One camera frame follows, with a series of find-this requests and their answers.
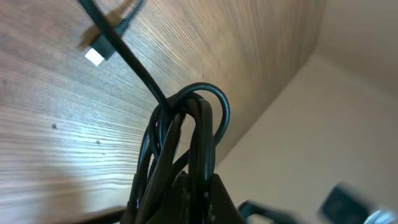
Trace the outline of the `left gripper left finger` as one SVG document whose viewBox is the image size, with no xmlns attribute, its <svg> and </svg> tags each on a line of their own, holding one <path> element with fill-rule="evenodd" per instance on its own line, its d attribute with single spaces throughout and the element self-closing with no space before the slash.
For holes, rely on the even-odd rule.
<svg viewBox="0 0 398 224">
<path fill-rule="evenodd" d="M 188 206 L 188 174 L 181 171 L 172 182 L 171 187 L 165 195 L 161 196 L 155 207 L 150 212 L 150 217 L 146 218 L 145 224 L 173 224 L 187 223 Z M 143 201 L 130 199 L 127 209 L 120 219 L 120 224 L 138 223 L 136 221 L 138 205 L 143 205 Z"/>
</svg>

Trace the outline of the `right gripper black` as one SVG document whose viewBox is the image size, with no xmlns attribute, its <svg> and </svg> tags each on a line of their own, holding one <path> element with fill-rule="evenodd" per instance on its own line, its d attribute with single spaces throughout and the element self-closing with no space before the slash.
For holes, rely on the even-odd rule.
<svg viewBox="0 0 398 224">
<path fill-rule="evenodd" d="M 263 207 L 253 201 L 245 201 L 238 211 L 247 223 L 252 215 L 259 215 L 273 223 L 300 224 L 293 215 L 281 210 Z M 320 209 L 320 214 L 332 224 L 391 224 L 397 223 L 397 214 L 386 208 L 377 208 L 343 184 L 334 186 Z"/>
</svg>

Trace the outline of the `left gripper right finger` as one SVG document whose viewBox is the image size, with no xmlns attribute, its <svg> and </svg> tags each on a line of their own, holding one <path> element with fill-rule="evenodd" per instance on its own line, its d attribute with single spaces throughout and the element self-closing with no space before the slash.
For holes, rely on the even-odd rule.
<svg viewBox="0 0 398 224">
<path fill-rule="evenodd" d="M 218 174 L 211 177 L 209 203 L 208 223 L 245 224 Z"/>
</svg>

